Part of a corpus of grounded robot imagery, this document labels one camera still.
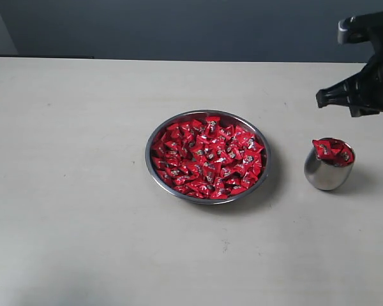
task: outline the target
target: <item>table surface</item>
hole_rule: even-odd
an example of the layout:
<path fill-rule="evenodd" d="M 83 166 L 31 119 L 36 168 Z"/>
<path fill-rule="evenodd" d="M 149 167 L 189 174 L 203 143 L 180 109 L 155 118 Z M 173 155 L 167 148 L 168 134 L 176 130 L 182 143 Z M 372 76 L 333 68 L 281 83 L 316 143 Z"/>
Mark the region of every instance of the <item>table surface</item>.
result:
<path fill-rule="evenodd" d="M 361 67 L 0 58 L 0 306 L 383 305 L 383 114 L 315 101 Z M 155 127 L 203 108 L 270 142 L 241 201 L 187 203 L 147 171 Z M 303 175 L 326 136 L 357 156 L 332 193 Z"/>

